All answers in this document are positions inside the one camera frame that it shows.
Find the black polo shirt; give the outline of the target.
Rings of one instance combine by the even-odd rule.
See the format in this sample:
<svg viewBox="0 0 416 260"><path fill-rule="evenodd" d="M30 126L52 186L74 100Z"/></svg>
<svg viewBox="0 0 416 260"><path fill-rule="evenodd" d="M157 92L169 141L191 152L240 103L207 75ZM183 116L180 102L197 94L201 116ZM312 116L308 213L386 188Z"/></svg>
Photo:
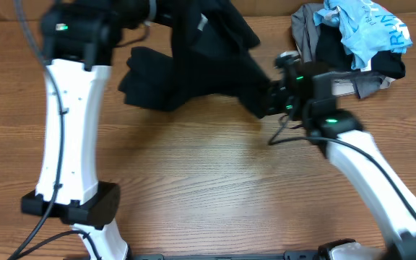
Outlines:
<svg viewBox="0 0 416 260"><path fill-rule="evenodd" d="M171 56L133 47L118 90L124 102L170 112L192 98L235 97L255 117L283 111L272 81L249 51L260 40L226 0L151 1L152 21L171 28Z"/></svg>

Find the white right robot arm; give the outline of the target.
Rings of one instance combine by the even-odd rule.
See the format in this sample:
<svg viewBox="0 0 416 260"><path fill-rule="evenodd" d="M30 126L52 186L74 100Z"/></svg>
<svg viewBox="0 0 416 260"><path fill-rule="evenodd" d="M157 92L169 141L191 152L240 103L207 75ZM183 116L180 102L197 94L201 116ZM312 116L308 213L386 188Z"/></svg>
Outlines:
<svg viewBox="0 0 416 260"><path fill-rule="evenodd" d="M364 201L384 239L385 251L350 252L347 245L323 248L320 259L416 259L416 197L386 161L373 136L348 110L338 108L336 79L361 79L362 71L335 71L321 63L278 58L282 79L271 91L269 112L283 113L281 129L300 121L303 139L316 145Z"/></svg>

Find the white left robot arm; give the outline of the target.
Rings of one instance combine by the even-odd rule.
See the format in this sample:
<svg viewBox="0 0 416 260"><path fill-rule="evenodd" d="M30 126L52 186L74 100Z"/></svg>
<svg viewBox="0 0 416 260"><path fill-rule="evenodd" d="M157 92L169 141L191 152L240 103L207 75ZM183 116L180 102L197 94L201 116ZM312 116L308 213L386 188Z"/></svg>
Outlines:
<svg viewBox="0 0 416 260"><path fill-rule="evenodd" d="M98 179L95 149L113 51L123 45L123 29L155 18L157 3L56 1L41 20L42 45L27 26L21 2L14 7L43 67L46 88L42 170L36 188L22 197L21 209L69 225L91 259L130 259L131 249L115 219L121 190Z"/></svg>

